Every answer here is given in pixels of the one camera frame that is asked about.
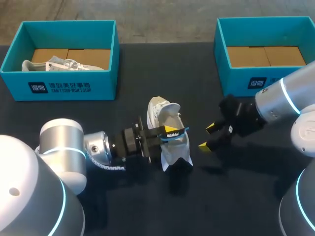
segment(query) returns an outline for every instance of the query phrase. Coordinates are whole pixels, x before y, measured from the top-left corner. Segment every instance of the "shoe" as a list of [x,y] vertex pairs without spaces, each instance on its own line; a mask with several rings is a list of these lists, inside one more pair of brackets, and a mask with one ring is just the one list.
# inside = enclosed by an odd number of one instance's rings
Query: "shoe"
[[[178,113],[181,106],[177,103],[170,103],[162,97],[153,97],[149,102],[147,112],[147,125],[153,129],[167,125],[176,129],[184,129],[184,125]],[[161,145],[161,163],[163,171],[173,165],[179,158],[184,159],[192,165],[189,154],[189,138],[187,132],[174,140]]]
[[22,63],[22,71],[65,71],[65,70],[103,70],[92,65],[82,65],[75,60],[61,59],[53,56],[48,62],[33,63],[25,60]]

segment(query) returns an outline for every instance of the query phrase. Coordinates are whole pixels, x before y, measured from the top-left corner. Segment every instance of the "gray floor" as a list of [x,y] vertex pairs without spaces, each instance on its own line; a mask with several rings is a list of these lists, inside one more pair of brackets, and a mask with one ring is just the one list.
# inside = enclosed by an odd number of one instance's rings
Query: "gray floor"
[[217,17],[309,15],[314,0],[0,0],[0,45],[21,21],[115,19],[120,42],[212,41]]

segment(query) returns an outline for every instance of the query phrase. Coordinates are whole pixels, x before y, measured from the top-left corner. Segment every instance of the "shoelace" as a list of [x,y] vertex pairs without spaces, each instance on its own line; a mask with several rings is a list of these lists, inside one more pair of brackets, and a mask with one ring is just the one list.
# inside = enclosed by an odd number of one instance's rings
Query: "shoelace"
[[158,117],[159,112],[161,111],[161,109],[163,107],[165,107],[166,105],[170,104],[169,101],[164,101],[164,102],[160,102],[157,103],[154,107],[153,107],[153,113],[155,117]]

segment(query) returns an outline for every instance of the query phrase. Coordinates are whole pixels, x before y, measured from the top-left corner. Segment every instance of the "black tabletop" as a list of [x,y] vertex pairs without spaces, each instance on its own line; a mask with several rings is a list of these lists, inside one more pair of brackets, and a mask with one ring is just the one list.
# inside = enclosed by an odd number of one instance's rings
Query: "black tabletop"
[[[136,161],[126,172],[88,163],[79,195],[87,236],[280,236],[282,195],[309,163],[291,145],[291,122],[267,127],[230,147],[204,154],[205,127],[220,118],[222,92],[212,43],[123,44],[115,101],[14,102],[0,82],[0,133],[35,148],[41,126],[54,118],[78,121],[85,133],[114,134],[141,116],[153,96],[181,105],[193,169],[164,173]],[[8,47],[0,47],[0,62]]]

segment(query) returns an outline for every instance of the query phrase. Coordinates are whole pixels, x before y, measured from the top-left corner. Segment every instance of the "teal box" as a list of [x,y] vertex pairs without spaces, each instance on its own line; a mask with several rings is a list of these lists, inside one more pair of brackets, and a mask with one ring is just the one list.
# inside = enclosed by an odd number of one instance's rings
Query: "teal box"
[[[227,47],[246,46],[295,46],[308,64],[315,60],[315,25],[305,16],[218,18],[214,54],[224,96],[254,96],[262,88],[301,68],[232,67]],[[253,80],[262,86],[249,88]]]
[[[22,72],[35,49],[110,49],[109,69]],[[0,74],[15,101],[114,100],[118,66],[116,21],[29,21],[21,23]]]

